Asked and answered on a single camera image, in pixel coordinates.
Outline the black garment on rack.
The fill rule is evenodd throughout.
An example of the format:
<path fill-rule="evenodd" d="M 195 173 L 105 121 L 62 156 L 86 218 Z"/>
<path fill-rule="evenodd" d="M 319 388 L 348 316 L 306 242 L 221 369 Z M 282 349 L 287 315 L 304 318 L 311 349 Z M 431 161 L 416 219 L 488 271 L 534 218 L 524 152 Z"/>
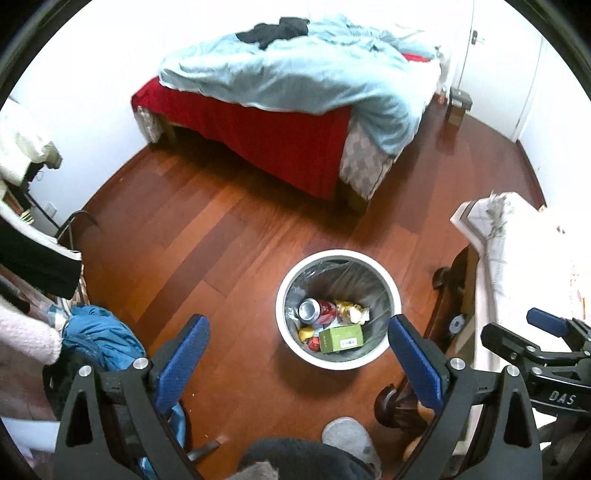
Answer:
<path fill-rule="evenodd" d="M 46 293 L 71 299 L 82 271 L 81 255 L 49 247 L 19 232 L 1 220 L 1 264 L 31 286 Z"/>

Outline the black clothes on bed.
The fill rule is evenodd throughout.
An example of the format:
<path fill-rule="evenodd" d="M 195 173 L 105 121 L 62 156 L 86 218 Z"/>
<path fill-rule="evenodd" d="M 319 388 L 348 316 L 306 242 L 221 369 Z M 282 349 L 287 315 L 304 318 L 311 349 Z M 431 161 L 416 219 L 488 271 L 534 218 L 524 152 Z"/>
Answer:
<path fill-rule="evenodd" d="M 276 24 L 259 23 L 252 29 L 238 32 L 236 38 L 243 43 L 256 44 L 266 50 L 276 40 L 290 40 L 307 36 L 310 20 L 300 17 L 281 17 Z"/>

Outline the grey slipper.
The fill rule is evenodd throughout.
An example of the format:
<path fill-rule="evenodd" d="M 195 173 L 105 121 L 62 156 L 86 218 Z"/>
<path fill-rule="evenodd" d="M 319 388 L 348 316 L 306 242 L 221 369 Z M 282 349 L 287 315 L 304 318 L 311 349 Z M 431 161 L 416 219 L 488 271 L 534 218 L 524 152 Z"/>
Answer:
<path fill-rule="evenodd" d="M 322 431 L 322 443 L 356 457 L 372 472 L 375 479 L 382 478 L 382 462 L 369 432 L 353 417 L 332 420 Z"/>

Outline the light blue duvet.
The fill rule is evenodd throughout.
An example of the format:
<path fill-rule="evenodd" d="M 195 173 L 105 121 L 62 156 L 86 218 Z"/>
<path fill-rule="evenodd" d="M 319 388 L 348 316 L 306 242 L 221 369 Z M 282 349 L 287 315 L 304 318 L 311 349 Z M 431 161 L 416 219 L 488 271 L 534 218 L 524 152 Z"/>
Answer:
<path fill-rule="evenodd" d="M 235 34 L 190 46 L 167 56 L 158 76 L 174 90 L 266 111 L 350 107 L 374 144 L 394 156 L 418 131 L 440 85 L 441 58 L 421 30 L 389 32 L 336 16 L 264 49 Z"/>

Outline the red soda can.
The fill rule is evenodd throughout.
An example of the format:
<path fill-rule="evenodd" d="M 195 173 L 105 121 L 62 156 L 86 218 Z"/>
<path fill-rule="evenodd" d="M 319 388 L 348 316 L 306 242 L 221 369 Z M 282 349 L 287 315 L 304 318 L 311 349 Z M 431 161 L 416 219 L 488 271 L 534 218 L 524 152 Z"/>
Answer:
<path fill-rule="evenodd" d="M 338 309 L 327 300 L 305 298 L 297 308 L 297 316 L 307 325 L 328 326 L 338 317 Z"/>

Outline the white door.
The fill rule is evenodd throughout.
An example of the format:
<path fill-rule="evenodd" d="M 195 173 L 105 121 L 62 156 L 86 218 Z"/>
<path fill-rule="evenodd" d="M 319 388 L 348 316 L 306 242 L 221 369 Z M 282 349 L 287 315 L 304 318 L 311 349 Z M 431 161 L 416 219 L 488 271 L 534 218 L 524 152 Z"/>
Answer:
<path fill-rule="evenodd" d="M 528 109 L 542 47 L 539 31 L 507 1 L 460 1 L 463 56 L 457 88 L 467 115 L 514 142 Z"/>

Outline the white round trash bin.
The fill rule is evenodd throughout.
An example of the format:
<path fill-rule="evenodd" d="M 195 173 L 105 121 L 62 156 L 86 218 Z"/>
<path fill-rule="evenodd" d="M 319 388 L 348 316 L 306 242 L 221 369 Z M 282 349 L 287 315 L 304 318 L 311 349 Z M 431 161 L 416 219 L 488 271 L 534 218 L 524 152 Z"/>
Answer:
<path fill-rule="evenodd" d="M 325 370 L 360 368 L 388 347 L 388 322 L 402 312 L 392 276 L 352 250 L 327 250 L 301 260 L 280 283 L 276 326 L 287 346 Z"/>

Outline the black trousers leg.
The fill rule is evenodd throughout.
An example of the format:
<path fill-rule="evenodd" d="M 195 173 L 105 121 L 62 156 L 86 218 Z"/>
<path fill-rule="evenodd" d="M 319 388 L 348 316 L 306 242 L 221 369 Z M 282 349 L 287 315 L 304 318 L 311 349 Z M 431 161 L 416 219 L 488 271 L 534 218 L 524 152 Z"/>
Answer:
<path fill-rule="evenodd" d="M 262 438 L 238 462 L 242 479 L 374 479 L 370 467 L 348 452 L 297 438 Z"/>

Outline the yellow snack wrapper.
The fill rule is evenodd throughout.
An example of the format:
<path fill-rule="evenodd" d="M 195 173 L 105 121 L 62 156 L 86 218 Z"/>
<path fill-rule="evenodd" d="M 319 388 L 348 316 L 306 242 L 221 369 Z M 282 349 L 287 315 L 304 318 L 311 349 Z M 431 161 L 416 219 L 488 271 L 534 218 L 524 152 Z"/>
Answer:
<path fill-rule="evenodd" d="M 342 300 L 335 300 L 335 307 L 337 307 L 339 319 L 344 322 L 356 325 L 365 325 L 370 321 L 369 308 L 365 308 L 353 302 Z"/>

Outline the dark wooden table frame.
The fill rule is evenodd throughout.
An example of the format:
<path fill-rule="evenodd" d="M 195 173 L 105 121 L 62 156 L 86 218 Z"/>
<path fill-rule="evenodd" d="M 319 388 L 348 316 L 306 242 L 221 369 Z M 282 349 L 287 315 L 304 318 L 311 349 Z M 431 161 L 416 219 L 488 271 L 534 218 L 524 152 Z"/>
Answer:
<path fill-rule="evenodd" d="M 454 338 L 474 314 L 475 282 L 479 256 L 468 245 L 449 267 L 440 267 L 432 277 L 432 287 L 438 292 L 436 304 L 425 337 L 447 352 Z M 418 399 L 404 378 L 399 385 L 387 385 L 374 402 L 376 420 L 387 428 L 421 434 L 427 421 L 418 413 Z"/>

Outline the red bed sheet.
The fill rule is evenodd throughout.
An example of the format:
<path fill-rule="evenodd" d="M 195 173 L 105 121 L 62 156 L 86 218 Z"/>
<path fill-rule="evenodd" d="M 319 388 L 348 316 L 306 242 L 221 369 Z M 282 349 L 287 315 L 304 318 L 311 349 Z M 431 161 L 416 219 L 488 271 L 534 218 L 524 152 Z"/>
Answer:
<path fill-rule="evenodd" d="M 352 109 L 321 115 L 274 112 L 178 91 L 148 81 L 131 99 L 151 141 L 161 135 L 160 121 L 218 141 L 270 175 L 322 199 L 331 199 L 339 182 L 339 164 Z"/>

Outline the white checked tablecloth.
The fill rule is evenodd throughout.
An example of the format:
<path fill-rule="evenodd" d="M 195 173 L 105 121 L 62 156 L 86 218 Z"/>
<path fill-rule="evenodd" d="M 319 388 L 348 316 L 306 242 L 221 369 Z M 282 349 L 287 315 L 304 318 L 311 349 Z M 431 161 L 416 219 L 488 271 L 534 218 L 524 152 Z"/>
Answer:
<path fill-rule="evenodd" d="M 478 254 L 475 334 L 497 323 L 544 351 L 566 352 L 562 339 L 526 320 L 538 308 L 590 322 L 590 261 L 558 215 L 506 192 L 461 204 L 451 223 Z"/>

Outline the green white carton box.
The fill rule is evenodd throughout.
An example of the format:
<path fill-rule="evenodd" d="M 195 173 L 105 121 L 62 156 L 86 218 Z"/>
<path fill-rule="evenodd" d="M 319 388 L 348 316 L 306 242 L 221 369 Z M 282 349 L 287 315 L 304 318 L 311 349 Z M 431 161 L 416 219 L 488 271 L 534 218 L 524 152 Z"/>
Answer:
<path fill-rule="evenodd" d="M 322 353 L 329 354 L 356 349 L 365 344 L 362 327 L 358 324 L 329 328 L 318 334 Z"/>

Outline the cream coat hanging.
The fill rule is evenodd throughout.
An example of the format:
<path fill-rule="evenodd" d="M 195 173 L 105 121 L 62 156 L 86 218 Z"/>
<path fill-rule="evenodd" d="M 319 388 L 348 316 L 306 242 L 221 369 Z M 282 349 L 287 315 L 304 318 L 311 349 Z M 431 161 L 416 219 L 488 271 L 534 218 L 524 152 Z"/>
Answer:
<path fill-rule="evenodd" d="M 1 179 L 20 186 L 32 165 L 59 169 L 62 156 L 51 141 L 16 132 L 1 138 Z"/>

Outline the blue jacket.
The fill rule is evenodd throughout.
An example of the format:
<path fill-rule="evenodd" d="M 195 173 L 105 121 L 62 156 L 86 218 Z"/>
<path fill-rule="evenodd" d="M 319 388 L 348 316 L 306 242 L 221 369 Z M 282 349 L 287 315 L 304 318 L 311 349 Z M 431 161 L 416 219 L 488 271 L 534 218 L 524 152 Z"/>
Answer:
<path fill-rule="evenodd" d="M 126 369 L 138 358 L 154 355 L 149 355 L 131 329 L 111 312 L 94 306 L 74 308 L 64 330 L 64 343 L 66 351 L 82 362 L 74 376 L 84 365 L 90 365 L 100 372 L 111 372 Z M 178 403 L 166 416 L 169 427 L 169 419 Z M 184 438 L 173 434 L 183 447 Z M 140 468 L 145 476 L 143 479 L 158 479 L 145 458 L 140 460 Z"/>

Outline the yellow red snack bag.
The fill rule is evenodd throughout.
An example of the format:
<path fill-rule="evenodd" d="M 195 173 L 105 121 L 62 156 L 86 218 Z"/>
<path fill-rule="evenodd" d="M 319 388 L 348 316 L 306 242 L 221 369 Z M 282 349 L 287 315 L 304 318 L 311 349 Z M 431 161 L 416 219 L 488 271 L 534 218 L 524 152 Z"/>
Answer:
<path fill-rule="evenodd" d="M 297 331 L 297 338 L 301 344 L 308 348 L 311 352 L 321 351 L 320 342 L 321 329 L 315 329 L 311 326 L 305 326 Z"/>

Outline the pink fluffy garment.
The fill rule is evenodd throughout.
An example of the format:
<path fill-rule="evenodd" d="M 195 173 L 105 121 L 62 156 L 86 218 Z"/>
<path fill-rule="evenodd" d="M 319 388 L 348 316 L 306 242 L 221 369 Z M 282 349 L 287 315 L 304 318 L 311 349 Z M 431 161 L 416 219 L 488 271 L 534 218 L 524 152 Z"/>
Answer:
<path fill-rule="evenodd" d="M 1 298 L 1 343 L 44 365 L 54 364 L 61 353 L 62 338 L 48 324 L 31 318 Z"/>

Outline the grey checked mattress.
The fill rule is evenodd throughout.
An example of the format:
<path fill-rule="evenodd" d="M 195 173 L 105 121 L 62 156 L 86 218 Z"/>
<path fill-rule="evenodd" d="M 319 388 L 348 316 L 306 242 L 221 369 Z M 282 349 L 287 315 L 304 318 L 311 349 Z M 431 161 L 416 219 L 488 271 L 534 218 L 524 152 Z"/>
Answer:
<path fill-rule="evenodd" d="M 339 179 L 360 198 L 370 201 L 398 158 L 383 152 L 359 122 L 351 119 L 339 164 Z"/>

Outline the small grey box stool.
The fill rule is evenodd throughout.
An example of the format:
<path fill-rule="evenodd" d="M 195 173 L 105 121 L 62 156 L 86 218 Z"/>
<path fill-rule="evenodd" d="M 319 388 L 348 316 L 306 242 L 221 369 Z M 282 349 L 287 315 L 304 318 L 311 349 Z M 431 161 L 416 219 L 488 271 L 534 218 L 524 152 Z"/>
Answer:
<path fill-rule="evenodd" d="M 460 127 L 466 113 L 472 109 L 472 105 L 473 100 L 468 92 L 452 87 L 446 111 L 447 122 L 456 127 Z"/>

